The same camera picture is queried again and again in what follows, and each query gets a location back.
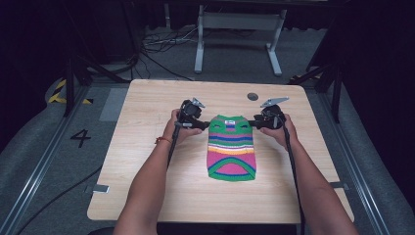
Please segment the bracelet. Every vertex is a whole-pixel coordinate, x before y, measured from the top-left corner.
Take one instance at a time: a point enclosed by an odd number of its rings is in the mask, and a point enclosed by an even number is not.
[[[169,140],[169,139],[167,139],[167,138],[164,138],[164,137],[158,137],[158,138],[156,138],[156,142],[155,142],[155,144],[157,144],[157,143],[159,143],[161,140],[166,140],[166,141],[168,141],[168,143],[170,143],[171,144],[171,140]]]

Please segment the white metal stand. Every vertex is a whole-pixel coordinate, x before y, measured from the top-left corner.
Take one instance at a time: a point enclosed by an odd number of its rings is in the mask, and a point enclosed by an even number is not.
[[[287,10],[281,11],[279,15],[257,15],[257,14],[234,14],[234,13],[208,13],[204,6],[199,8],[198,21],[198,49],[196,52],[195,73],[202,72],[204,61],[204,28],[238,28],[254,30],[273,30],[274,38],[271,43],[266,44],[269,60],[276,76],[282,74],[278,64],[275,47],[280,37],[281,29]]]

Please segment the wooden table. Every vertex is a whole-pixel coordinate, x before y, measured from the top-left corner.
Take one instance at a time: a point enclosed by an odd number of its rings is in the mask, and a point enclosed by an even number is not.
[[[251,101],[254,92],[259,99]],[[109,193],[95,193],[91,219],[117,220],[130,183],[162,135],[171,110],[198,98],[206,108],[199,120],[216,115],[254,119],[268,98],[289,96],[280,104],[296,125],[299,139],[329,182],[339,181],[332,159],[305,92],[300,86],[134,80],[131,82],[98,184]],[[256,179],[227,182],[208,177],[208,130],[176,146],[167,173],[160,221],[228,223],[300,223],[299,206],[287,152],[254,129]],[[348,215],[353,214],[344,189],[336,189]]]

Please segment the hazard tape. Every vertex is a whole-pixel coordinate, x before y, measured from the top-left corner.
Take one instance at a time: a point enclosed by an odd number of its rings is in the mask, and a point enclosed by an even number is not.
[[[66,98],[59,97],[59,94],[61,93],[64,86],[67,84],[67,80],[62,78],[61,81],[56,86],[52,96],[49,98],[49,103],[62,103],[65,104],[67,102]],[[82,104],[84,105],[92,105],[94,103],[94,99],[84,99],[82,101]]]

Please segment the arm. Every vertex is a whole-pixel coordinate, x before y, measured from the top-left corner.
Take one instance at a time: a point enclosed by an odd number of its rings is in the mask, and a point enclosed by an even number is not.
[[[162,137],[171,140],[178,110],[171,112]],[[200,129],[181,129],[177,144]],[[135,175],[114,234],[157,234],[157,222],[164,200],[167,158],[171,143],[161,140]]]
[[[286,126],[296,162],[297,181],[301,206],[312,234],[358,234],[348,217],[335,190],[314,164],[297,137],[290,116],[286,115]],[[262,128],[262,133],[274,137],[287,150],[283,128]]]

